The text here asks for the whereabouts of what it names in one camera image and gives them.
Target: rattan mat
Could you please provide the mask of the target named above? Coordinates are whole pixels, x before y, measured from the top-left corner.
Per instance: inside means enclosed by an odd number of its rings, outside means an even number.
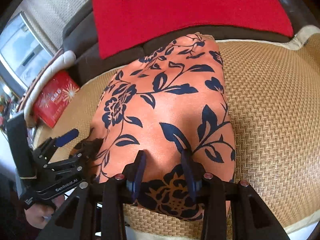
[[[292,225],[320,209],[320,34],[298,51],[245,41],[219,46],[236,138],[235,181],[248,179],[281,225]],[[52,130],[38,130],[38,145],[73,127],[81,133],[52,161],[67,158],[87,136],[100,93],[114,72],[84,85]],[[200,238],[200,222],[132,206],[124,210],[137,231]]]

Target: metal screw head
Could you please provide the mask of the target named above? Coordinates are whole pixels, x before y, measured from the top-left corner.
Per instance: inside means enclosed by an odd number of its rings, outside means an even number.
[[[124,175],[122,173],[119,173],[119,174],[115,175],[115,179],[116,180],[124,179]]]
[[[213,174],[210,173],[210,172],[206,172],[206,173],[203,175],[203,177],[204,177],[205,179],[212,179],[212,178],[213,178]]]
[[[83,181],[79,184],[80,188],[86,188],[89,184],[86,181]]]
[[[249,182],[246,180],[246,179],[242,179],[240,181],[240,185],[241,186],[244,186],[244,187],[248,187],[249,186]]]

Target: red gift box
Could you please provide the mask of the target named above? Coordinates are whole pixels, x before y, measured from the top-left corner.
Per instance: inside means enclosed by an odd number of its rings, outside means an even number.
[[[66,71],[60,71],[45,85],[33,105],[35,117],[53,128],[64,109],[79,91],[79,86]]]

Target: pillow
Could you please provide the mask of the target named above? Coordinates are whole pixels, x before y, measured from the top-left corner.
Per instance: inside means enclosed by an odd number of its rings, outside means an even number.
[[[98,142],[97,182],[121,173],[144,150],[147,164],[136,205],[184,220],[203,218],[191,200],[181,152],[232,181],[235,139],[228,115],[223,60],[211,36],[189,34],[118,70],[105,88],[90,134],[73,151]]]

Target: white curtain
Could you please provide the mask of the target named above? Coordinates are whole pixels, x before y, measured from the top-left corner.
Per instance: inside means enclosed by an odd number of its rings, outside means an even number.
[[[87,0],[23,0],[13,17],[23,11],[52,53],[62,45],[62,31]]]

